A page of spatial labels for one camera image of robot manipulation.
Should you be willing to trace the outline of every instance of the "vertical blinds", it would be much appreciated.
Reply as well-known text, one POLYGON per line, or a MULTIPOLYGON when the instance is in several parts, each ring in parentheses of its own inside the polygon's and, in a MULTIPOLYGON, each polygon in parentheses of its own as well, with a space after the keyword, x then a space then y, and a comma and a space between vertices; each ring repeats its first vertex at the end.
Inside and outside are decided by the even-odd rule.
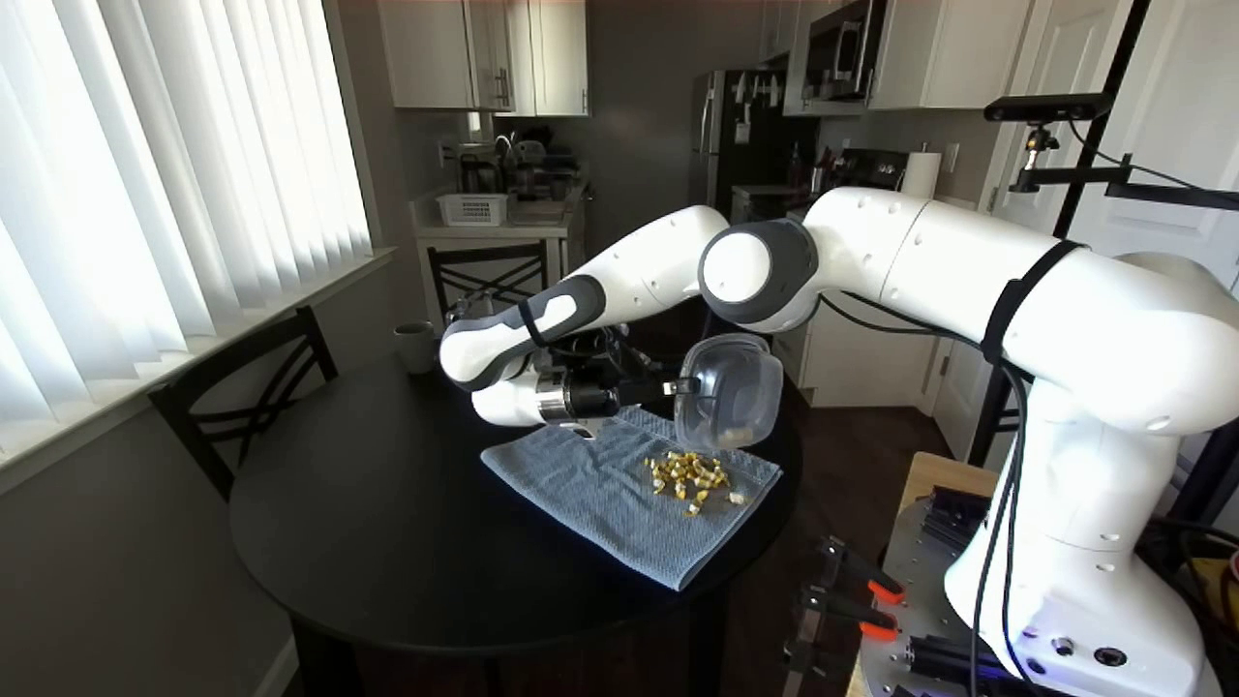
POLYGON ((368 246, 322 0, 0 2, 0 435, 368 246))

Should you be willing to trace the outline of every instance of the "microwave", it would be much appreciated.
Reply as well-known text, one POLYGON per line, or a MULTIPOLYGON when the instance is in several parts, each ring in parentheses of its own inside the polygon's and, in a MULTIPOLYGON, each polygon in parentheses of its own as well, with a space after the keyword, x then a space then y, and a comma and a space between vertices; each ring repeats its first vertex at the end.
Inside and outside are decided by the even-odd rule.
POLYGON ((882 0, 843 0, 810 24, 806 96, 864 102, 882 38, 882 0))

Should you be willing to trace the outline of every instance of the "refrigerator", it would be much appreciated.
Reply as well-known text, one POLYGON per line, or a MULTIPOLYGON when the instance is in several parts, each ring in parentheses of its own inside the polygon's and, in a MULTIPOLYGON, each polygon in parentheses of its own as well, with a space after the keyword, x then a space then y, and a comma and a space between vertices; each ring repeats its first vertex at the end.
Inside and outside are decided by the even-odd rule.
POLYGON ((781 71, 714 71, 699 80, 692 187, 725 217, 734 187, 806 187, 816 125, 781 117, 781 71))

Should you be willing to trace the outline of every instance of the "kitchen counter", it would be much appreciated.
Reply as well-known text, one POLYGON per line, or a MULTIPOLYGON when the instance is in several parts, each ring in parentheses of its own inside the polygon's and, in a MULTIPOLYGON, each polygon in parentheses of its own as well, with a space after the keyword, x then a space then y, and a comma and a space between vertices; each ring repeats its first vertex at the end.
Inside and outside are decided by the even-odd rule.
POLYGON ((509 220, 497 229, 454 229, 441 220, 434 198, 411 201, 416 237, 568 237, 584 217, 584 180, 568 187, 562 201, 509 201, 509 220))

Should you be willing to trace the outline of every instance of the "round black table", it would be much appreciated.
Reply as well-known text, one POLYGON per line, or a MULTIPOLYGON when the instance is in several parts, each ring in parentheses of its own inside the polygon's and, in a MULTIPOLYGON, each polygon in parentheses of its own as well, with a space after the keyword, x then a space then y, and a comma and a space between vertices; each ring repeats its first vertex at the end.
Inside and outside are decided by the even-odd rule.
MULTIPOLYGON (((781 479, 749 525, 672 591, 519 500, 482 449, 519 439, 474 418, 474 405, 411 379, 395 360, 341 377, 292 405, 237 472, 230 516, 246 570, 308 631, 420 653, 497 659, 584 640, 690 600, 725 602, 735 579, 788 525, 802 479, 789 418, 756 449, 781 479)), ((318 668, 341 693, 341 668, 318 668)))

